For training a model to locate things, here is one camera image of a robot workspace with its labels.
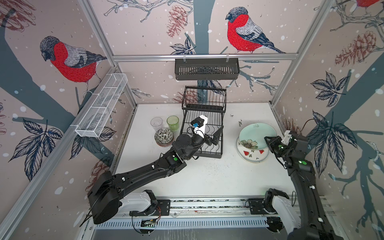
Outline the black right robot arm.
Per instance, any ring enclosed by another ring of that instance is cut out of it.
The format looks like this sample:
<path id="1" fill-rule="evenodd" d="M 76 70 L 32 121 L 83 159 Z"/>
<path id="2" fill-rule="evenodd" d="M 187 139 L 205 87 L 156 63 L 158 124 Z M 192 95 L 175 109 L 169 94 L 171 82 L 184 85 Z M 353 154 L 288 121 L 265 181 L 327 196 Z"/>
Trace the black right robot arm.
<path id="1" fill-rule="evenodd" d="M 313 164 L 305 159 L 308 139 L 287 131 L 283 138 L 265 137 L 269 151 L 287 170 L 294 184 L 300 214 L 289 205 L 289 196 L 283 191 L 269 189 L 264 198 L 264 209 L 277 213 L 287 231 L 289 240 L 339 240 L 323 208 L 317 187 Z"/>

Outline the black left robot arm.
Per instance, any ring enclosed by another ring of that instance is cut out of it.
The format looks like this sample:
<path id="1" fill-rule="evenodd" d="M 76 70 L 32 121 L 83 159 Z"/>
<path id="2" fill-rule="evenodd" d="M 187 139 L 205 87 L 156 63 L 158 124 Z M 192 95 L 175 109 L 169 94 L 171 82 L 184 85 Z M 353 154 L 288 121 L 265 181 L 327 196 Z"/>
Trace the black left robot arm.
<path id="1" fill-rule="evenodd" d="M 124 205 L 122 199 L 132 191 L 180 172 L 187 166 L 186 161 L 190 160 L 204 144 L 217 145 L 223 127 L 220 127 L 212 138 L 202 135 L 198 128 L 194 130 L 196 132 L 192 136 L 179 135 L 172 143 L 172 147 L 151 164 L 121 174 L 112 175 L 110 171 L 101 174 L 88 192 L 92 214 L 90 217 L 93 218 L 94 224 L 104 223 L 114 217 Z"/>

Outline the pale green plate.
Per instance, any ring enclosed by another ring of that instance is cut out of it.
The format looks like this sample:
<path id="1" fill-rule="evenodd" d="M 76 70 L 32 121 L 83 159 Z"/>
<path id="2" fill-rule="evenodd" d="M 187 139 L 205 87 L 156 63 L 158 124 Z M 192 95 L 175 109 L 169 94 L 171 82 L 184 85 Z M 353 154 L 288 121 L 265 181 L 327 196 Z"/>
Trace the pale green plate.
<path id="1" fill-rule="evenodd" d="M 249 150 L 267 148 L 265 137 L 276 137 L 276 130 L 265 123 L 253 123 L 244 127 L 239 134 L 240 144 Z"/>

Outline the white patterned plate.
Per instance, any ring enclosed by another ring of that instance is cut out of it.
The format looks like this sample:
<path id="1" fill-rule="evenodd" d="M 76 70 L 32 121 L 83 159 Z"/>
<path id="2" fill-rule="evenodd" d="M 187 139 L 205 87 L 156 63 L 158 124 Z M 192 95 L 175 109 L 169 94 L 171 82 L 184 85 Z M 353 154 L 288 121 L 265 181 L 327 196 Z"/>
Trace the white patterned plate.
<path id="1" fill-rule="evenodd" d="M 237 151 L 238 154 L 247 162 L 259 163 L 264 161 L 269 155 L 270 151 L 268 148 L 261 149 L 256 141 L 240 140 L 237 138 Z"/>

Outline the green glass tumbler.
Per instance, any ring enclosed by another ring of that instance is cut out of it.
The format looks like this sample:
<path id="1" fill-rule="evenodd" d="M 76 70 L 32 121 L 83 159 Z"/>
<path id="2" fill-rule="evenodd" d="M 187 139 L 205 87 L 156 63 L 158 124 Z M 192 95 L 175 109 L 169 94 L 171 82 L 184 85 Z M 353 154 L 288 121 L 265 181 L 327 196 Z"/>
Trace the green glass tumbler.
<path id="1" fill-rule="evenodd" d="M 175 132 L 179 129 L 179 118 L 177 116 L 169 116 L 167 118 L 167 124 L 170 130 Z"/>

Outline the pink floral bowl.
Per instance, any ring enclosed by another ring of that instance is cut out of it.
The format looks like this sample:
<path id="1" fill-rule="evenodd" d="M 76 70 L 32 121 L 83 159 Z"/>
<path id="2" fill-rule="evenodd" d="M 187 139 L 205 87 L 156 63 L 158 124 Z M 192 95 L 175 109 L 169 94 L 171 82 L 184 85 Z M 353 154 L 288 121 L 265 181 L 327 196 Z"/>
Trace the pink floral bowl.
<path id="1" fill-rule="evenodd" d="M 155 141 L 160 145 L 167 145 L 174 139 L 173 131 L 168 128 L 159 129 L 155 133 Z"/>

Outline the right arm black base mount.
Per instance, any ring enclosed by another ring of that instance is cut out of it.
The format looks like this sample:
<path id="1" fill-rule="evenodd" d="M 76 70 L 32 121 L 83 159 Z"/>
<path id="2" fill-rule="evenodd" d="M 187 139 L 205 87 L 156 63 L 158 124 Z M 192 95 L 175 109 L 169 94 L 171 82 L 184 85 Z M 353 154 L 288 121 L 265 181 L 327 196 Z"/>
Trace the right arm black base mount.
<path id="1" fill-rule="evenodd" d="M 277 197 L 283 197 L 289 200 L 287 193 L 269 188 L 263 199 L 248 199 L 245 202 L 245 207 L 250 209 L 251 215 L 274 215 L 277 211 L 273 207 L 273 200 Z"/>

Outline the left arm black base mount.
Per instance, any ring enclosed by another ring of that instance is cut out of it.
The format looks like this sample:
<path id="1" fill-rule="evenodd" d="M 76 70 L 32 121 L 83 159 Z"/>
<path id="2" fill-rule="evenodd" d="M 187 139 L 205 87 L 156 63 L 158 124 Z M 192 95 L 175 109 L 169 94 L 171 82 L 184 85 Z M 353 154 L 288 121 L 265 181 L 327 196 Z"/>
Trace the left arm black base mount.
<path id="1" fill-rule="evenodd" d="M 161 217 L 170 214 L 171 200 L 158 200 L 151 190 L 144 190 L 140 194 L 129 194 L 128 197 L 131 217 Z"/>

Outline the clear plastic cup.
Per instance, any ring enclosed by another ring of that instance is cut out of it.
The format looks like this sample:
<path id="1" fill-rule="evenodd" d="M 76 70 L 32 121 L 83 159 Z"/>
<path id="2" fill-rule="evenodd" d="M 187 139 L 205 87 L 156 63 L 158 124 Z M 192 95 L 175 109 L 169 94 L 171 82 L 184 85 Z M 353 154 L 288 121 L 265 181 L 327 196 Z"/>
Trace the clear plastic cup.
<path id="1" fill-rule="evenodd" d="M 162 129 L 164 127 L 163 119 L 160 117 L 155 117 L 151 120 L 151 126 L 155 132 Z"/>

